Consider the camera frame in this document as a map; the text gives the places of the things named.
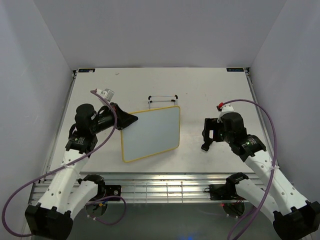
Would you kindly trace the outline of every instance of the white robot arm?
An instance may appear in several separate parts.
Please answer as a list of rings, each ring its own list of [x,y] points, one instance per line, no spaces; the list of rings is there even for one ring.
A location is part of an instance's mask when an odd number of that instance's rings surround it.
[[[96,90],[102,98],[110,101],[113,91]],[[80,210],[90,201],[106,197],[104,179],[99,175],[87,175],[78,179],[80,186],[75,192],[72,188],[79,177],[80,171],[89,160],[98,139],[96,134],[112,127],[124,129],[138,120],[137,116],[122,111],[116,103],[109,105],[115,115],[103,106],[96,112],[91,104],[82,104],[76,109],[75,124],[69,131],[66,150],[61,160],[61,167],[47,191],[39,199],[36,206],[29,205],[25,218],[33,235],[53,240],[66,240],[71,232],[73,220]]]
[[[271,170],[273,180],[267,198],[261,208],[282,240],[299,240],[316,231],[320,224],[320,204],[309,202],[284,176],[279,167],[272,167],[272,158],[266,147],[255,135],[247,134],[241,115],[230,104],[219,105],[218,118],[206,118],[202,132],[208,151],[213,142],[227,142],[233,153],[250,167],[265,186]],[[240,196],[255,207],[260,204],[265,192],[257,187],[245,174],[236,173],[226,180],[225,191]]]

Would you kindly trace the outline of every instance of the yellow frame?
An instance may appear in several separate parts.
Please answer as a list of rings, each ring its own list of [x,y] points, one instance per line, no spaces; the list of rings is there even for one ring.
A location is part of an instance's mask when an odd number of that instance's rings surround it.
[[[144,158],[147,158],[147,157],[151,157],[151,156],[153,156],[153,155],[165,153],[165,152],[174,150],[174,149],[176,149],[176,148],[179,147],[179,145],[180,145],[180,121],[181,121],[181,108],[180,108],[180,106],[178,106],[178,105],[175,105],[175,106],[166,106],[166,107],[159,107],[159,108],[155,108],[155,109],[147,109],[147,110],[142,110],[142,111],[134,111],[134,112],[129,112],[129,113],[134,115],[134,114],[140,114],[140,113],[144,113],[144,112],[157,111],[157,110],[162,110],[162,109],[171,109],[171,108],[179,108],[179,143],[178,143],[178,146],[176,146],[176,147],[174,147],[174,148],[170,148],[170,149],[164,150],[164,151],[156,152],[156,153],[153,153],[153,154],[150,154],[150,155],[147,155],[147,156],[139,157],[139,158],[136,158],[136,159],[133,159],[133,160],[130,160],[130,161],[125,161],[125,150],[124,150],[123,133],[122,133],[122,130],[121,130],[121,131],[120,131],[120,137],[121,137],[121,153],[122,153],[122,161],[123,161],[124,163],[131,163],[131,162],[133,162],[133,161],[137,161],[137,160],[140,160],[140,159],[144,159]]]

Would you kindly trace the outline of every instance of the metal bar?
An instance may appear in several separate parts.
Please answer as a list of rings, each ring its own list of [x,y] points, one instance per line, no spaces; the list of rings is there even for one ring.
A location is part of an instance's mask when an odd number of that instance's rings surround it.
[[[64,119],[65,119],[65,115],[66,115],[66,112],[67,112],[68,104],[69,104],[69,101],[70,101],[70,98],[71,98],[71,93],[72,93],[72,90],[73,90],[74,85],[75,85],[75,80],[76,80],[76,77],[77,77],[77,73],[78,73],[78,70],[75,71],[75,73],[72,76],[72,81],[70,83],[69,90],[68,90],[68,93],[67,93],[66,98],[65,98],[65,102],[64,102],[64,105],[63,105],[63,110],[62,110],[62,113],[61,113],[59,124],[58,124],[56,132],[55,132],[55,136],[54,136],[53,144],[52,144],[52,147],[51,147],[51,151],[50,151],[49,156],[45,160],[45,164],[44,164],[44,168],[42,170],[42,174],[46,174],[47,172],[50,171],[51,162],[53,160],[53,156],[54,156],[54,153],[55,153],[55,150],[56,150],[56,146],[57,146],[58,136],[59,136],[60,130],[62,128],[62,124],[63,124]]]
[[[107,185],[121,185],[121,196],[128,203],[227,203],[229,200],[211,201],[210,194],[204,189],[210,184],[225,184],[230,174],[105,174]],[[260,188],[262,182],[253,173],[250,179]],[[51,183],[46,179],[43,183],[36,183],[30,196],[30,203],[35,205]],[[74,183],[72,193],[79,187]]]
[[[156,101],[150,101],[149,103],[163,103],[163,102],[174,102],[174,105],[176,105],[176,101],[172,101],[172,100],[156,100]]]
[[[162,95],[162,96],[151,96],[152,98],[161,98],[161,97],[176,97],[176,95]]]
[[[249,88],[250,88],[250,92],[251,92],[253,101],[258,103],[257,96],[256,96],[256,93],[255,93],[255,90],[254,90],[254,85],[253,85],[252,80],[250,78],[250,72],[247,69],[245,69],[245,76],[246,76],[246,79],[248,81],[248,85],[249,85]],[[259,118],[259,121],[260,121],[260,125],[261,125],[261,128],[262,128],[264,139],[265,139],[265,142],[266,142],[266,147],[268,149],[268,152],[273,155],[274,154],[274,148],[273,148],[273,146],[271,144],[271,141],[270,141],[270,138],[269,138],[269,135],[268,135],[268,132],[267,132],[266,124],[265,124],[265,121],[264,121],[263,116],[262,116],[261,109],[260,109],[260,107],[257,107],[257,106],[255,106],[255,109],[256,109],[256,111],[258,113],[258,118]]]

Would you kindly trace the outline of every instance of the yellow-framed whiteboard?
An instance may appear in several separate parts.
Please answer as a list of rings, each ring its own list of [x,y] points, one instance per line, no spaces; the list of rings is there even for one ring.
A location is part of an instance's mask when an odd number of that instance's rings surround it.
[[[138,121],[120,131],[122,160],[129,163],[179,147],[180,112],[178,105],[130,112]]]

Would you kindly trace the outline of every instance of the table surface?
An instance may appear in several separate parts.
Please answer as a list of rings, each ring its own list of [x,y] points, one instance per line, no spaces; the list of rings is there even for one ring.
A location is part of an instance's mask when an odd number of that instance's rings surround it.
[[[253,172],[225,142],[213,143],[208,152],[201,150],[204,119],[219,116],[216,105],[233,99],[253,100],[245,72],[227,72],[226,68],[96,68],[95,72],[78,72],[74,81],[50,170],[61,164],[69,129],[75,122],[76,108],[90,103],[96,111],[99,110],[102,103],[90,90],[108,88],[115,92],[112,102],[129,113],[148,109],[150,95],[178,95],[180,145],[169,152],[125,163],[122,161],[120,132],[116,130],[111,139],[90,157],[82,173]],[[265,143],[266,135],[256,107],[242,102],[232,106],[242,115],[247,132]],[[98,144],[110,131],[107,129],[97,135]]]

